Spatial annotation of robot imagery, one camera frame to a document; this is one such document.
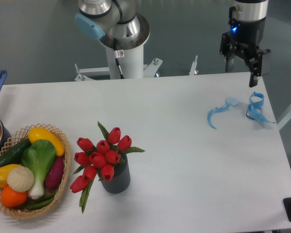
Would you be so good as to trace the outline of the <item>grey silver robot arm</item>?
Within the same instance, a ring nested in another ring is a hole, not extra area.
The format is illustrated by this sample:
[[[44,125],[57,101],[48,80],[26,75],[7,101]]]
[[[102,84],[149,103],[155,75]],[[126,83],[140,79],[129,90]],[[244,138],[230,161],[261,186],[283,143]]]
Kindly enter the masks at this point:
[[[220,54],[225,59],[225,71],[232,71],[234,58],[239,57],[249,68],[249,87],[256,86],[259,77],[270,71],[271,50],[259,47],[268,3],[267,0],[235,0],[228,13],[230,29],[221,38]]]

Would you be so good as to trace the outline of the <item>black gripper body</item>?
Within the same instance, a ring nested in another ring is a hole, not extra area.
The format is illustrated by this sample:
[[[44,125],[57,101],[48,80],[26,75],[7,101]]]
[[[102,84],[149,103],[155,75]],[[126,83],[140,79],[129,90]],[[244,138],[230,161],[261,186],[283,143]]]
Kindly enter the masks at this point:
[[[258,21],[239,21],[235,18],[230,20],[231,39],[242,46],[249,59],[255,56],[259,43],[262,40],[265,19]]]

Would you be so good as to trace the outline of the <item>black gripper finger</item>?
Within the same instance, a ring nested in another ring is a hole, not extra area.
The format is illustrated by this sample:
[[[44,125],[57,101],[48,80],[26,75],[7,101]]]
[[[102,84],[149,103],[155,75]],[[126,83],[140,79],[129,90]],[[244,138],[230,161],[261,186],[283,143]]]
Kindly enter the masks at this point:
[[[249,87],[258,85],[258,79],[270,72],[271,50],[256,49],[253,58],[249,60],[250,80]]]
[[[234,68],[235,52],[237,43],[231,38],[230,32],[222,34],[220,44],[220,54],[224,56],[225,72],[231,72]]]

